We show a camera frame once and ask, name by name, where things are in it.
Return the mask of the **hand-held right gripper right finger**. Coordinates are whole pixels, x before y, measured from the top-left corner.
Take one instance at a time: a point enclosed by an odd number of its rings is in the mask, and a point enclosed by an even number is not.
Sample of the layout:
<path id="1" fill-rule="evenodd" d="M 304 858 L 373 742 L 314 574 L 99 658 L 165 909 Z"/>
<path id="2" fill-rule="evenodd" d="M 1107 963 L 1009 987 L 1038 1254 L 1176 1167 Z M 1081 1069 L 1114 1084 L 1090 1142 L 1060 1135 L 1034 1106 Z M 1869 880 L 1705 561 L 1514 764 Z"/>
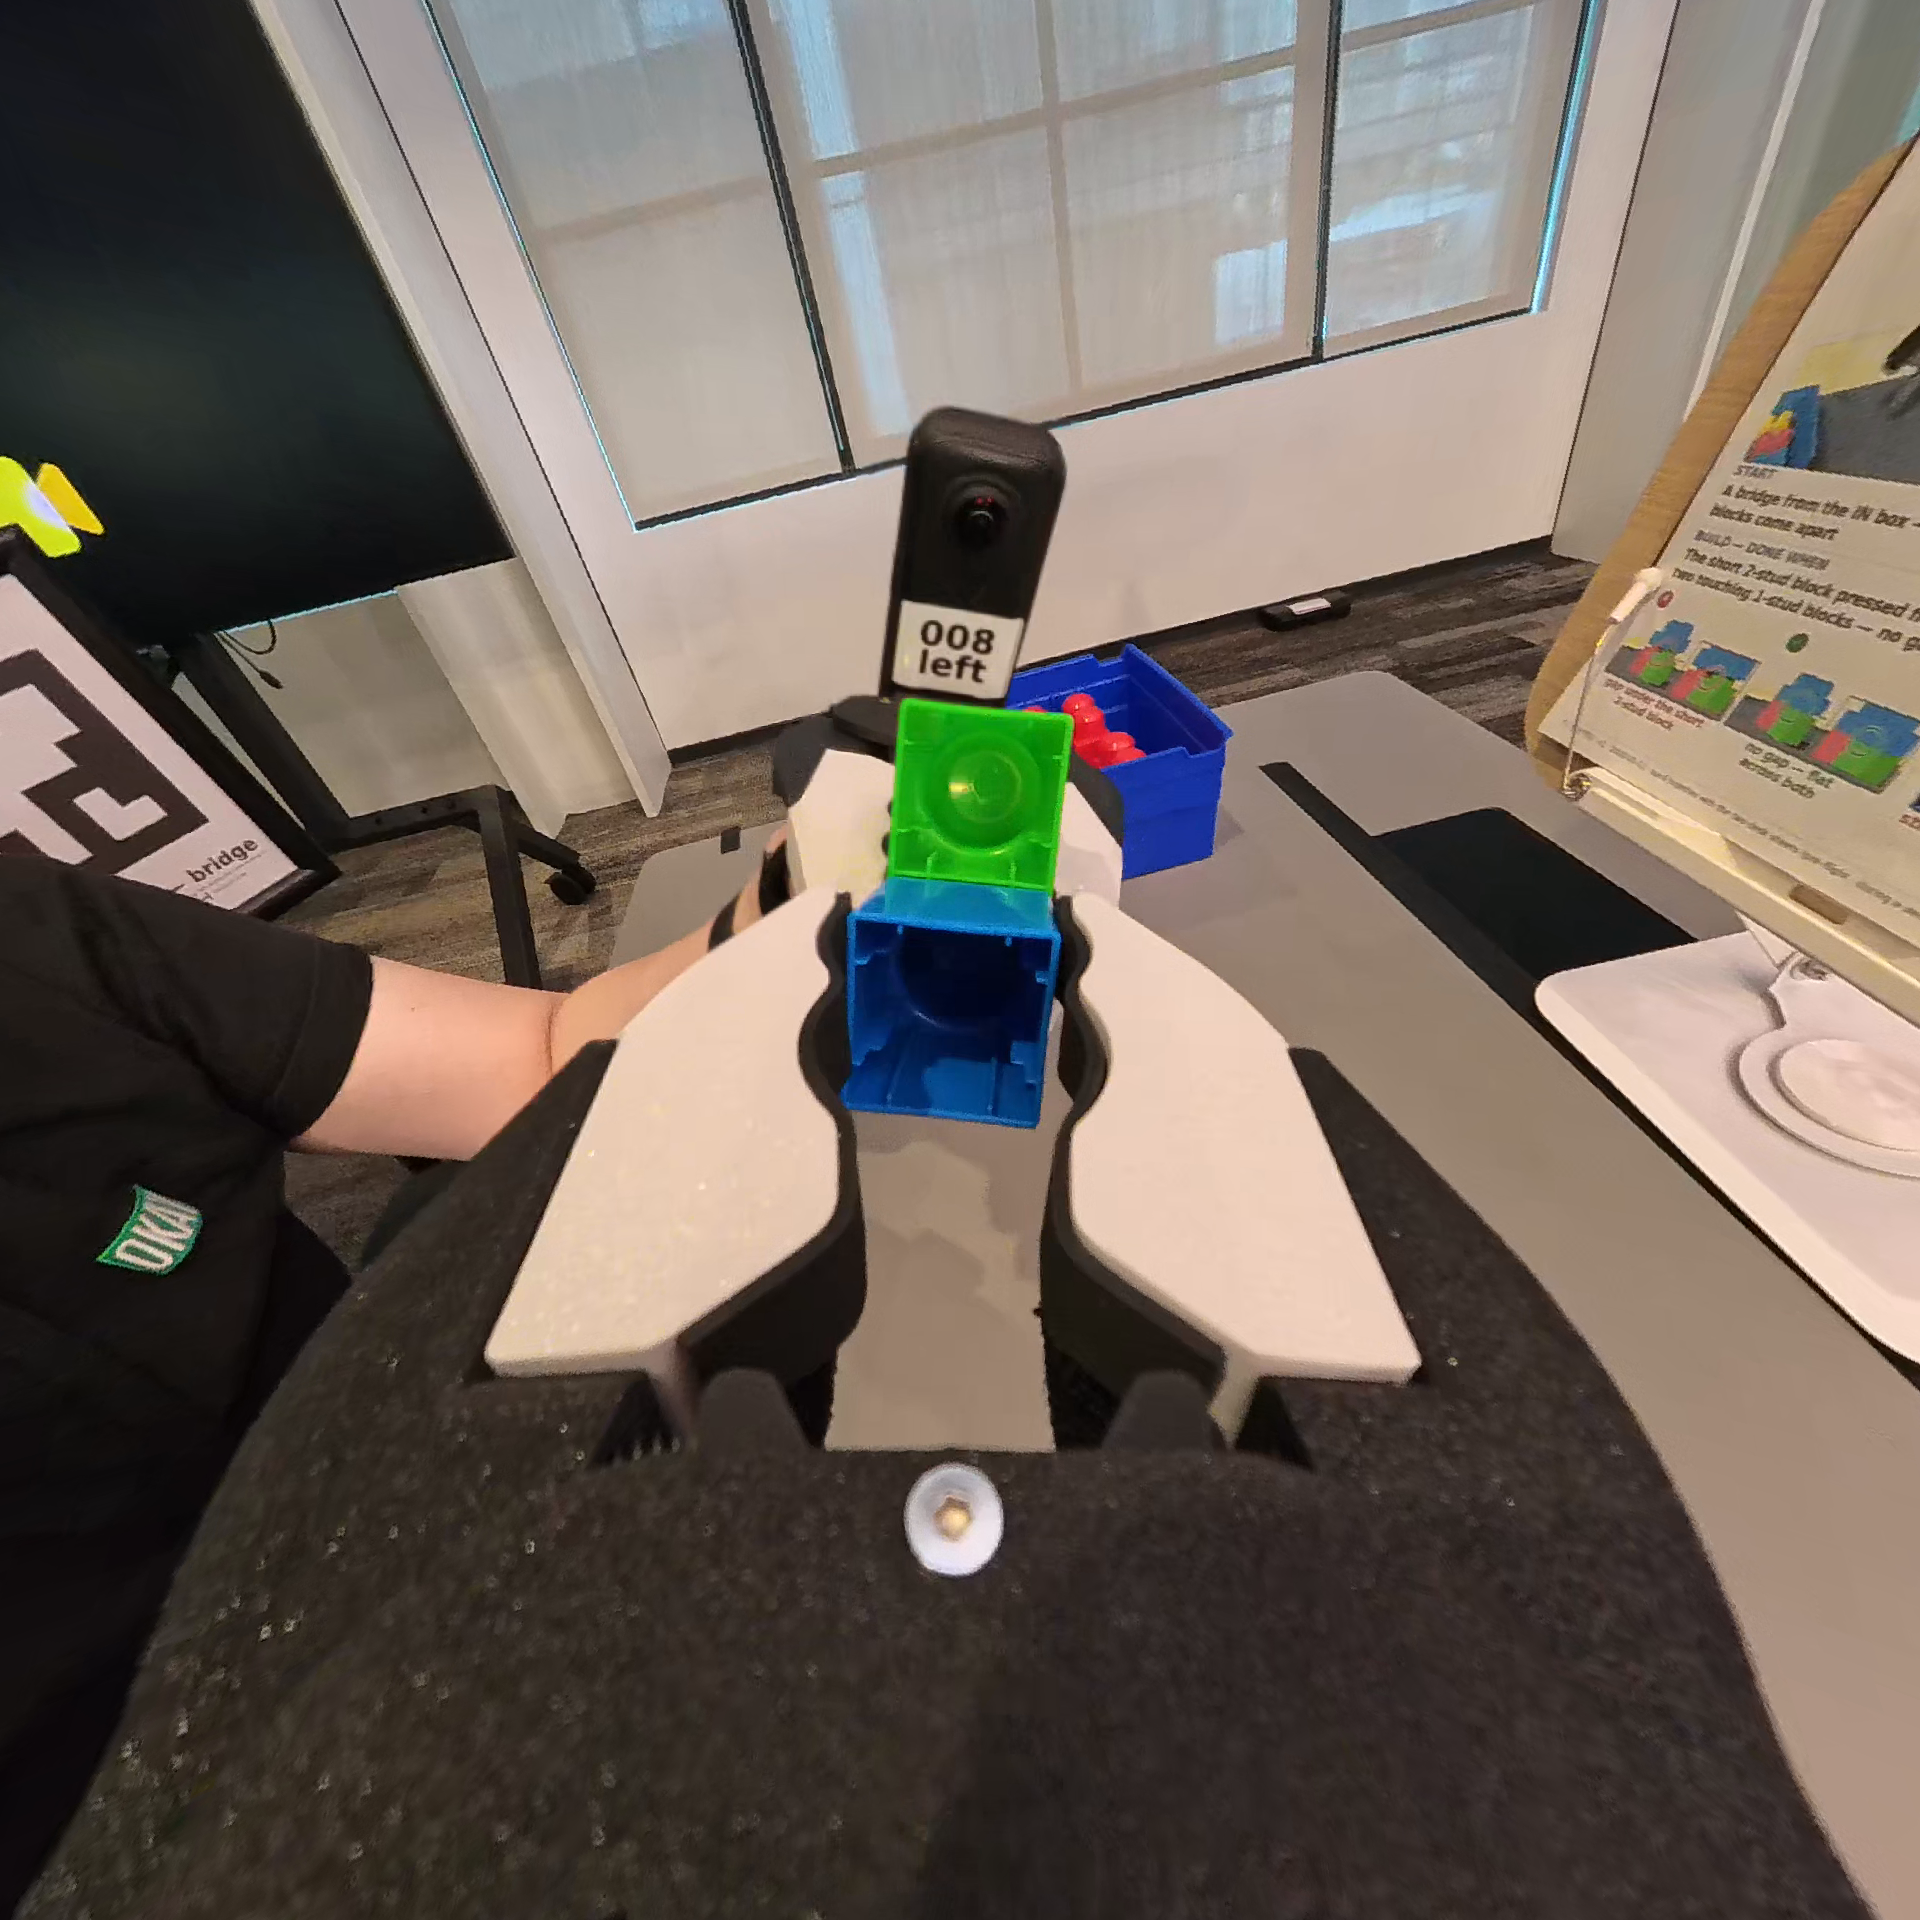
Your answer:
<path id="1" fill-rule="evenodd" d="M 1418 1342 L 1282 1034 L 1095 893 L 1057 928 L 1044 1351 L 1112 1399 L 1176 1373 L 1230 1442 L 1282 1382 L 1408 1385 Z"/>

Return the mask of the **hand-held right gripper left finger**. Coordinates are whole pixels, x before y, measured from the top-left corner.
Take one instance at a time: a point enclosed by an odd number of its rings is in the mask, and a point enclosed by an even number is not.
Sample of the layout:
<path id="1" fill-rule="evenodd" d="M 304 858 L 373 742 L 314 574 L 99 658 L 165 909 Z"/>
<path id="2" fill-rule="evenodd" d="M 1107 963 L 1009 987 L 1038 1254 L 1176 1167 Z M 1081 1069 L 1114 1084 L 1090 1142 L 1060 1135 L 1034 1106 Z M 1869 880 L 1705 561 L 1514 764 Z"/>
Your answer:
<path id="1" fill-rule="evenodd" d="M 626 1023 L 488 1336 L 492 1373 L 640 1373 L 679 1426 L 736 1367 L 831 1376 L 865 1304 L 849 912 L 805 890 Z"/>

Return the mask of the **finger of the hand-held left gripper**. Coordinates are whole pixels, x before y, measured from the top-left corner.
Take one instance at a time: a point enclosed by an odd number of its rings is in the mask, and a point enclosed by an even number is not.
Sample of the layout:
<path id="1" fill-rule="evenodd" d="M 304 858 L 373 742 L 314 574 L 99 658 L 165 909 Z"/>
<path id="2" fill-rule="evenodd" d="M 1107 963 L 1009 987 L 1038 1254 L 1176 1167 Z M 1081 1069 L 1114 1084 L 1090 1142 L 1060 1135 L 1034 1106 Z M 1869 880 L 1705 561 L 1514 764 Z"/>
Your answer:
<path id="1" fill-rule="evenodd" d="M 1123 880 L 1123 796 L 1114 780 L 1082 755 L 1068 755 L 1063 824 L 1057 847 L 1057 894 L 1120 897 Z"/>
<path id="2" fill-rule="evenodd" d="M 871 897 L 888 871 L 887 833 L 896 765 L 862 752 L 825 752 L 787 803 L 789 893 Z"/>

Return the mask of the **blue plastic bin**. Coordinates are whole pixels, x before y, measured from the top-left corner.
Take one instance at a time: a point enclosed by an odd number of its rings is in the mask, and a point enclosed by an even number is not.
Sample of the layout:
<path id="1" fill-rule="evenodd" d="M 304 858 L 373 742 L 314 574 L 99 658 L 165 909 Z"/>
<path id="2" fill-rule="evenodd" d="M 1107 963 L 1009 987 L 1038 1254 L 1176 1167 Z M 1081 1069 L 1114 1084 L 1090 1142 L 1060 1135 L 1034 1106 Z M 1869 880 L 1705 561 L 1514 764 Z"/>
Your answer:
<path id="1" fill-rule="evenodd" d="M 1091 734 L 1072 734 L 1072 784 L 1101 819 L 1123 821 L 1123 880 L 1211 858 L 1233 727 L 1147 651 L 1128 643 L 1112 659 L 1044 659 L 1013 674 L 1006 703 L 1068 714 L 1091 703 L 1110 736 L 1132 742 L 1132 758 L 1090 764 Z"/>

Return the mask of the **green two-stud toy block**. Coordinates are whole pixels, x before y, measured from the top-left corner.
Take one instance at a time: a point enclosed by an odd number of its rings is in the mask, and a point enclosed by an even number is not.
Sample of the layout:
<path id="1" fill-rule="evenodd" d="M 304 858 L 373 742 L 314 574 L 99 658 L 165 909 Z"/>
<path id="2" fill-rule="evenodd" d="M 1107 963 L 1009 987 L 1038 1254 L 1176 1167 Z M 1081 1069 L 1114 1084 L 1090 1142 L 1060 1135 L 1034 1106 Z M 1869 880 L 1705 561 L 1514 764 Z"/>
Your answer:
<path id="1" fill-rule="evenodd" d="M 1051 893 L 1068 768 L 1066 714 L 903 698 L 887 875 Z"/>

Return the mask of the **blue toy block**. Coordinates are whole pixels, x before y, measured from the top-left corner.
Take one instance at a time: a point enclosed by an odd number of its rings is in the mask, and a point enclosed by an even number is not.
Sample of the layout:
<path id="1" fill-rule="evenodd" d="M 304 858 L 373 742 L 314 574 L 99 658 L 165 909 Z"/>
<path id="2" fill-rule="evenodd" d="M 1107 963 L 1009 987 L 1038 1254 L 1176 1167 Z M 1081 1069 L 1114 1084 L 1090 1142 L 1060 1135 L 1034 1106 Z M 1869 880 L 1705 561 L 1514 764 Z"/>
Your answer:
<path id="1" fill-rule="evenodd" d="M 1035 1128 L 1060 949 L 1043 890 L 887 877 L 849 919 L 844 1106 Z"/>

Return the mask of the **grey desk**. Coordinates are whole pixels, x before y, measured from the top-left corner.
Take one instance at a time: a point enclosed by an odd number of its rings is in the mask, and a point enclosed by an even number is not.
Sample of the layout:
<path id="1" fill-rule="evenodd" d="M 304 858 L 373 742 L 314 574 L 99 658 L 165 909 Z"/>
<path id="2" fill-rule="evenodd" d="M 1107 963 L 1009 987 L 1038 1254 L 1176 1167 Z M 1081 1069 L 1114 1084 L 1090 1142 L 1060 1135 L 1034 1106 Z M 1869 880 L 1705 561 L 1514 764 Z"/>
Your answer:
<path id="1" fill-rule="evenodd" d="M 1913 1916 L 1916 1385 L 1326 821 L 1342 684 L 1144 884 L 1282 1034 L 1411 1292 L 1408 1388 L 1269 1454 L 994 1454 L 1000 1558 L 900 1462 L 745 1480 L 676 1633 L 620 1916 Z"/>

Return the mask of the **person's left hand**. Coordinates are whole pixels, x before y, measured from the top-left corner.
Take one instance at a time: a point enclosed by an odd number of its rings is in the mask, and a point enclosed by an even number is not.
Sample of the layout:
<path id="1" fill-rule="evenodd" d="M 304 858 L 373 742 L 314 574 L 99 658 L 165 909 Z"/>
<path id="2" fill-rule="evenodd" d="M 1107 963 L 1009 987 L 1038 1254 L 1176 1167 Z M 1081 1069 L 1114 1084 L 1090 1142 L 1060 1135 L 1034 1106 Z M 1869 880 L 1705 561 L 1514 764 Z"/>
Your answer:
<path id="1" fill-rule="evenodd" d="M 588 1046 L 612 1043 L 683 971 L 708 957 L 714 925 L 554 994 L 545 1022 L 545 1076 L 557 1076 Z"/>

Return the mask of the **white framed window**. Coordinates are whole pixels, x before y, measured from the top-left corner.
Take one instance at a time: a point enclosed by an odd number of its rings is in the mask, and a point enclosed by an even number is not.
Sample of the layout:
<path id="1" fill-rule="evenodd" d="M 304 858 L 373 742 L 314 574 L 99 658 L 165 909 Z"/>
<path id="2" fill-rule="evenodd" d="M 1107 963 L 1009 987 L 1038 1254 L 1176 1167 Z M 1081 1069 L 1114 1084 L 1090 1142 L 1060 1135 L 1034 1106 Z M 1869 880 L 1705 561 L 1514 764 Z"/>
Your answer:
<path id="1" fill-rule="evenodd" d="M 1592 3 L 426 3 L 637 526 L 1533 309 Z"/>

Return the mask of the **black monitor stand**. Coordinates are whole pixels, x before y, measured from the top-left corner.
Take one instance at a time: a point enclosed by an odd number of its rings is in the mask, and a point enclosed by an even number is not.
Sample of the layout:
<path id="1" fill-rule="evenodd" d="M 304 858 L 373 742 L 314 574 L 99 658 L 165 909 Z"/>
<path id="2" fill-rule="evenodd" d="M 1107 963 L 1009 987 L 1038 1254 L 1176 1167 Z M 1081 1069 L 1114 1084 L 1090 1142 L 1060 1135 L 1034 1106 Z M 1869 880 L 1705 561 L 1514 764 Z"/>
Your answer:
<path id="1" fill-rule="evenodd" d="M 523 868 L 585 903 L 595 877 L 557 828 L 620 799 L 621 768 L 526 564 L 144 645 L 140 659 L 325 853 L 474 837 L 501 977 L 541 987 Z"/>

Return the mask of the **white stand base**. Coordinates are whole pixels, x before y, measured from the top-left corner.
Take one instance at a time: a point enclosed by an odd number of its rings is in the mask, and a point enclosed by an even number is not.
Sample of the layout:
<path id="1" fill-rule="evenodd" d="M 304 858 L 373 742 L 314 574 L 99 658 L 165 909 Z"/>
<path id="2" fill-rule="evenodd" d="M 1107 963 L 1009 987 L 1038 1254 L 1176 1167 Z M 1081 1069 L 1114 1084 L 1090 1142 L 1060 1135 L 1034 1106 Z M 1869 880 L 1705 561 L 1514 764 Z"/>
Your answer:
<path id="1" fill-rule="evenodd" d="M 1747 928 L 1537 984 L 1553 1034 L 1916 1370 L 1916 1023 Z"/>

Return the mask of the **printed instruction sheet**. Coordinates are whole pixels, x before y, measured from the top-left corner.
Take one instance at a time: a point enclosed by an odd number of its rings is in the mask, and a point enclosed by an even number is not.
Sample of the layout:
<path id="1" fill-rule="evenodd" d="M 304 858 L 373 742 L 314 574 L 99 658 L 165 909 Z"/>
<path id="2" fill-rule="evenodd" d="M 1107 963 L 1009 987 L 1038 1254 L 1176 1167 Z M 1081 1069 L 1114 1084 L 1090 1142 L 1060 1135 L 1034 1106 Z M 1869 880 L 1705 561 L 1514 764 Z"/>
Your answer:
<path id="1" fill-rule="evenodd" d="M 1916 149 L 1543 734 L 1708 890 L 1916 971 Z"/>

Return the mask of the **framed marker sign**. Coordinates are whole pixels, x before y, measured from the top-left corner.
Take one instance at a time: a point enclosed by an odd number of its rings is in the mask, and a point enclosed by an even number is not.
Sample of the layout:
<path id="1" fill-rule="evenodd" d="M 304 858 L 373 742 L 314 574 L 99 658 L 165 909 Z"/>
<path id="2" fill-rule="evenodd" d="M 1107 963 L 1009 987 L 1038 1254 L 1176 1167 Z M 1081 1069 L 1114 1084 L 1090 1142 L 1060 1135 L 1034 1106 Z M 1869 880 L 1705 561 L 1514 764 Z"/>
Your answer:
<path id="1" fill-rule="evenodd" d="M 2 852 L 276 919 L 335 861 L 2 532 Z"/>

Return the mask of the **black monitor screen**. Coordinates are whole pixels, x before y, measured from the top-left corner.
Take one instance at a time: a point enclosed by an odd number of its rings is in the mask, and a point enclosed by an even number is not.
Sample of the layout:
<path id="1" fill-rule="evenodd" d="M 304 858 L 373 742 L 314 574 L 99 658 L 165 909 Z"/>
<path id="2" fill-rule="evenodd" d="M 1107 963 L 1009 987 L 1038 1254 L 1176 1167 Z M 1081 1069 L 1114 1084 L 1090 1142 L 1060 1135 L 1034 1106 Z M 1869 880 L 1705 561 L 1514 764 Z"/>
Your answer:
<path id="1" fill-rule="evenodd" d="M 513 555 L 245 3 L 2 6 L 2 454 L 144 643 Z"/>

